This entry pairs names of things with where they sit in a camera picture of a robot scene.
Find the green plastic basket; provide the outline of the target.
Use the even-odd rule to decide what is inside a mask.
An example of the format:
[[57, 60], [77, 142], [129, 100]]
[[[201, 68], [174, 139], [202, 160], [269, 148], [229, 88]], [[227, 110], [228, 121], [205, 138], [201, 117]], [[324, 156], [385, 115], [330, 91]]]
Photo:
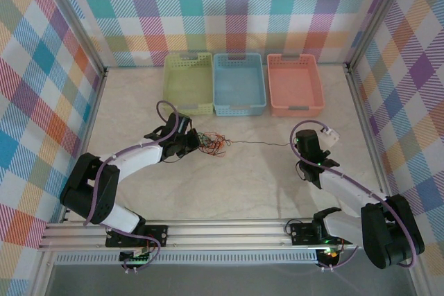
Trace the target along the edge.
[[212, 114], [212, 72], [211, 53], [169, 54], [164, 59], [163, 99], [183, 114]]

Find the pink plastic basket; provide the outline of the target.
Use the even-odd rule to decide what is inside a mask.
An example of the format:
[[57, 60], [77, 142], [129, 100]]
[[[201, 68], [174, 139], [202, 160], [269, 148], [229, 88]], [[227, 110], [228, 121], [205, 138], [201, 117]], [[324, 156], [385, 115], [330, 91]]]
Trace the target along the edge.
[[269, 54], [267, 72], [272, 116], [309, 118], [323, 111], [323, 85], [312, 54]]

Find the blue plastic basket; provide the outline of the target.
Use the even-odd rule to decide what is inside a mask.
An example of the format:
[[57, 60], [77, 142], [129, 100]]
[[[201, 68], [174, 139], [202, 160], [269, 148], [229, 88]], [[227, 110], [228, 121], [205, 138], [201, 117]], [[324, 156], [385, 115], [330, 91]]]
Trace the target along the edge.
[[216, 115], [262, 115], [267, 99], [261, 55], [216, 53], [213, 63], [213, 104]]

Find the small circuit board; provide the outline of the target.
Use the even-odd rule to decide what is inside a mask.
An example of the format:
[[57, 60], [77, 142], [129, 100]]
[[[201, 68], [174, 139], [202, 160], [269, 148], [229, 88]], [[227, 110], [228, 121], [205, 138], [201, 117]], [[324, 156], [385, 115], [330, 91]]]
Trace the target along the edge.
[[325, 248], [316, 251], [316, 256], [318, 260], [318, 265], [329, 266], [329, 265], [337, 265], [340, 260], [340, 256], [343, 253], [343, 248], [334, 247], [334, 248]]
[[137, 251], [120, 251], [119, 261], [127, 261], [131, 264], [141, 265], [148, 262], [151, 259], [151, 252], [137, 252]]

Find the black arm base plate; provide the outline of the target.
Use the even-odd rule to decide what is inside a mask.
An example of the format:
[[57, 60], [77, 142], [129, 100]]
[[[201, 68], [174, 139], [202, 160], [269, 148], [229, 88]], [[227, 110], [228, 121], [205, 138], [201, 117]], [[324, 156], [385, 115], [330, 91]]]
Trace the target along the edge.
[[[146, 236], [156, 239], [161, 247], [167, 244], [168, 226], [167, 225], [141, 225], [136, 227], [133, 235]], [[115, 231], [108, 231], [105, 240], [106, 247], [156, 247], [155, 241], [149, 241], [145, 238], [136, 238], [126, 236]]]
[[291, 237], [292, 245], [351, 245], [350, 242], [327, 233], [320, 223], [303, 223], [291, 219], [284, 226], [284, 232]]

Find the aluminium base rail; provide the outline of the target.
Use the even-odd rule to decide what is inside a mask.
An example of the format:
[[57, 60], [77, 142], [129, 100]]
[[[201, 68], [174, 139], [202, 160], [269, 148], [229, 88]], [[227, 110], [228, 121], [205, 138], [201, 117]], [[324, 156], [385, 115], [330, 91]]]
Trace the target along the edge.
[[[295, 246], [284, 232], [283, 219], [151, 220], [149, 225], [167, 225], [162, 251], [185, 250], [287, 250]], [[81, 221], [50, 223], [39, 251], [110, 251], [105, 246], [106, 229], [84, 226]]]

